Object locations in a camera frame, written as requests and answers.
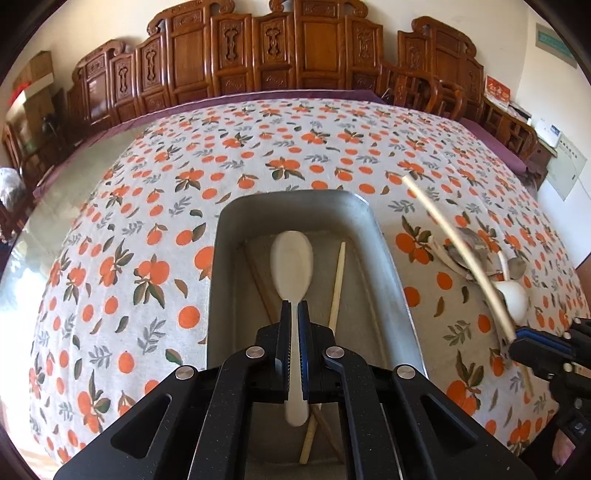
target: wooden chopstick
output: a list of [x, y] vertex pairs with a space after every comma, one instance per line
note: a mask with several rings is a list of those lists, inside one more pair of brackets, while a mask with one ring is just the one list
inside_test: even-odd
[[273, 306], [273, 302], [265, 288], [265, 284], [263, 283], [261, 273], [258, 271], [256, 267], [256, 263], [252, 257], [251, 249], [248, 243], [244, 242], [242, 245], [244, 249], [244, 257], [246, 258], [246, 263], [248, 264], [248, 269], [251, 271], [252, 279], [254, 280], [256, 290], [259, 293], [259, 296], [262, 300], [262, 304], [265, 307], [265, 311], [267, 313], [267, 319], [269, 320], [270, 324], [277, 322], [277, 315], [275, 314], [275, 308]]
[[[517, 338], [513, 320], [509, 316], [509, 312], [507, 312], [505, 306], [502, 304], [501, 299], [497, 295], [496, 289], [492, 286], [492, 283], [486, 275], [486, 272], [480, 266], [480, 262], [474, 256], [474, 253], [457, 233], [456, 228], [447, 221], [447, 218], [441, 213], [441, 211], [439, 211], [439, 208], [437, 208], [431, 199], [425, 195], [425, 193], [415, 183], [411, 176], [405, 175], [402, 177], [402, 181], [417, 196], [417, 200], [423, 204], [431, 217], [433, 217], [433, 219], [442, 228], [452, 243], [456, 246], [458, 253], [462, 256], [468, 269], [471, 270], [472, 275], [480, 285], [482, 292], [484, 293], [491, 308], [497, 328], [501, 328], [509, 343], [513, 342]], [[525, 365], [519, 364], [519, 369], [524, 380], [525, 390], [528, 396], [533, 398], [534, 387], [531, 383], [530, 374], [527, 371]]]
[[[343, 272], [345, 270], [346, 246], [347, 244], [345, 242], [342, 242], [340, 244], [339, 260], [336, 266], [335, 289], [333, 290], [333, 301], [332, 305], [330, 306], [329, 328], [333, 331], [333, 333], [335, 333], [336, 331], [336, 323], [339, 319], [340, 292], [343, 287]], [[320, 413], [322, 405], [312, 405], [312, 412], [314, 412], [314, 407], [317, 408], [318, 413]], [[310, 452], [312, 450], [312, 443], [314, 443], [314, 435], [316, 434], [316, 426], [319, 423], [320, 422], [318, 421], [316, 415], [310, 417], [310, 420], [308, 421], [306, 438], [304, 439], [304, 444], [302, 445], [300, 454], [301, 465], [306, 465], [308, 463], [308, 459], [310, 458]], [[341, 463], [345, 462], [345, 459], [342, 457], [342, 452], [340, 453], [340, 456], [339, 453], [337, 453], [337, 457], [339, 458]]]

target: red decoration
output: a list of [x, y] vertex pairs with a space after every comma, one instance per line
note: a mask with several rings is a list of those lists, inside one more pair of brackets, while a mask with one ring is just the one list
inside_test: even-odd
[[31, 86], [31, 82], [23, 82], [21, 83], [12, 93], [12, 96], [10, 97], [10, 101], [8, 102], [8, 108], [10, 108], [12, 106], [12, 104], [15, 102], [15, 100], [18, 98], [18, 96], [22, 93], [22, 91], [25, 88], [28, 88]]

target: metal tray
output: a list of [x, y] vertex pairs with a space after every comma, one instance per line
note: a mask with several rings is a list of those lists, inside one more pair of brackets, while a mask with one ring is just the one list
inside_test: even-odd
[[[336, 342], [359, 353], [369, 364], [393, 369], [405, 363], [426, 374], [402, 285], [371, 208], [359, 196], [339, 190], [255, 194], [236, 199], [222, 210], [210, 291], [208, 368], [221, 365], [230, 354], [252, 345], [257, 330], [269, 324], [246, 261], [245, 244], [277, 321], [281, 299], [272, 283], [269, 256], [275, 236], [286, 230], [304, 232], [313, 247], [312, 282], [304, 298], [310, 320], [328, 325], [339, 247], [346, 241]], [[322, 411], [340, 438], [336, 405], [324, 406]], [[290, 427], [283, 415], [283, 406], [254, 405], [246, 478], [249, 472], [251, 478], [275, 478], [279, 474], [286, 478], [289, 473], [283, 468], [277, 470], [277, 466], [263, 475], [266, 470], [261, 465], [297, 463], [306, 426]], [[329, 468], [314, 477], [339, 478], [344, 470], [335, 460], [318, 430], [310, 461], [321, 463], [316, 466], [317, 474], [329, 465], [336, 470]]]

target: gray cloth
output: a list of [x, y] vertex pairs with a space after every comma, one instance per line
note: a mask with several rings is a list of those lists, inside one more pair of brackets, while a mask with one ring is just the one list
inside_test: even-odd
[[14, 168], [0, 168], [0, 202], [9, 212], [13, 211], [25, 192], [25, 185]]

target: white spoon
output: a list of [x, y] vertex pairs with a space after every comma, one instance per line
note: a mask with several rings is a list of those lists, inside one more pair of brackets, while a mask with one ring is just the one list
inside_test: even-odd
[[271, 246], [271, 276], [279, 296], [291, 303], [290, 379], [285, 419], [293, 427], [303, 425], [309, 413], [301, 388], [297, 306], [310, 286], [313, 265], [314, 254], [308, 237], [294, 231], [277, 235]]
[[525, 326], [524, 319], [528, 309], [527, 292], [519, 282], [511, 280], [505, 254], [499, 251], [498, 256], [503, 270], [503, 281], [494, 281], [492, 284], [503, 295], [513, 321], [519, 326]]

